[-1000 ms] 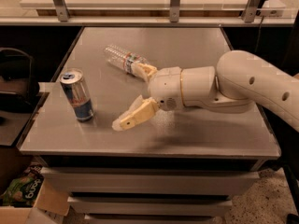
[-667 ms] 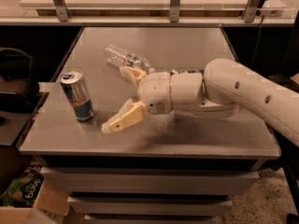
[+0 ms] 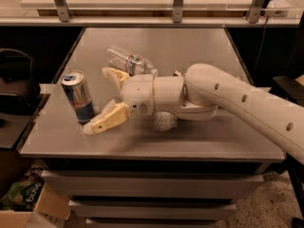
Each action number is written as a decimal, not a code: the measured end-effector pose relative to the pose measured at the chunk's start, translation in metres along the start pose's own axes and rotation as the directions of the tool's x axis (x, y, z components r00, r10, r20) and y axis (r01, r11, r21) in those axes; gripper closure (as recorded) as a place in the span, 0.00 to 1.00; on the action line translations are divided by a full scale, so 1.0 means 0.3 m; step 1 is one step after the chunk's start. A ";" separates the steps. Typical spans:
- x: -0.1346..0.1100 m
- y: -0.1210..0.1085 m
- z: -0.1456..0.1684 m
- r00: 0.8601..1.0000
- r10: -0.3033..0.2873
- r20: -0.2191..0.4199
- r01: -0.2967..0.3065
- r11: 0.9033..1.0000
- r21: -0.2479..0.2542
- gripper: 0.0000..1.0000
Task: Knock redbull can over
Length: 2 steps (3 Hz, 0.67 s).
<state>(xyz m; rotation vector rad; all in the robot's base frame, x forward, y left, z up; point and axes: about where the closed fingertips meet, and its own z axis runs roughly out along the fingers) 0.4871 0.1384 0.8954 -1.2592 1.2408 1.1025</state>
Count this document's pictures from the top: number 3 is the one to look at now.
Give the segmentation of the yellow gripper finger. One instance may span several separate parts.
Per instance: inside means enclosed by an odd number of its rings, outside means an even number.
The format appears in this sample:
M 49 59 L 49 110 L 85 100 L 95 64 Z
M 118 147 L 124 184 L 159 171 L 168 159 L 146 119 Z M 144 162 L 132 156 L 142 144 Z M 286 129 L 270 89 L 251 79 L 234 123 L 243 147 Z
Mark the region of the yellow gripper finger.
M 94 135 L 105 132 L 119 124 L 123 124 L 131 115 L 131 108 L 125 103 L 110 101 L 103 111 L 86 123 L 83 131 L 87 135 Z
M 123 83 L 130 78 L 127 72 L 109 66 L 103 67 L 102 73 L 119 91 L 122 90 Z

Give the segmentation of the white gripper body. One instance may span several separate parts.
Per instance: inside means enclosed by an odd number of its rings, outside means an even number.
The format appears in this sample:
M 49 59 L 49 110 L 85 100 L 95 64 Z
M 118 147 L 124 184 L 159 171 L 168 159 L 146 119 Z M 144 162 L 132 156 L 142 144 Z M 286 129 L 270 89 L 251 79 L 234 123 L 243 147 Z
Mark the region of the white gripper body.
M 154 111 L 153 76 L 135 75 L 127 79 L 121 89 L 122 100 L 138 116 L 148 116 Z

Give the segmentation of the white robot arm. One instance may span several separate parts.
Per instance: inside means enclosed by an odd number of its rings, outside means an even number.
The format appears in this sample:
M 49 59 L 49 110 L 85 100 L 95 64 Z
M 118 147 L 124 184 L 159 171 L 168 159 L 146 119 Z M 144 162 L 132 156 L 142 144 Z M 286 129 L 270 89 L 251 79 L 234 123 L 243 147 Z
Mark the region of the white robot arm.
M 207 64 L 194 64 L 182 76 L 129 76 L 111 67 L 103 75 L 121 94 L 84 125 L 88 135 L 124 123 L 131 114 L 169 112 L 189 121 L 213 118 L 221 107 L 304 163 L 304 107 L 249 85 Z

